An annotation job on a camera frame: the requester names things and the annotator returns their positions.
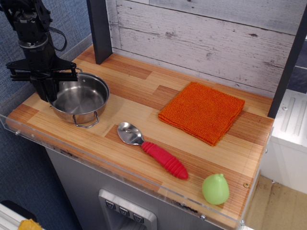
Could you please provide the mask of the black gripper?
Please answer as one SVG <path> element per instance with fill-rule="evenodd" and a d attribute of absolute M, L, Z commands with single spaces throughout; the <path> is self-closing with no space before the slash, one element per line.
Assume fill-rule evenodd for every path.
<path fill-rule="evenodd" d="M 25 59 L 6 64 L 13 81 L 30 81 L 41 100 L 57 100 L 58 83 L 55 81 L 76 81 L 76 64 L 59 58 L 55 50 L 26 49 Z"/>

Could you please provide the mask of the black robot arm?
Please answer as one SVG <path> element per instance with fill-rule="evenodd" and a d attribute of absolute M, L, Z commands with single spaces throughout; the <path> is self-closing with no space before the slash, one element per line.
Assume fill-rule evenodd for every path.
<path fill-rule="evenodd" d="M 2 0 L 4 12 L 18 36 L 24 59 L 7 63 L 14 81 L 29 81 L 40 99 L 57 99 L 61 81 L 77 81 L 76 64 L 57 56 L 51 33 L 63 32 L 50 27 L 50 11 L 40 0 Z"/>

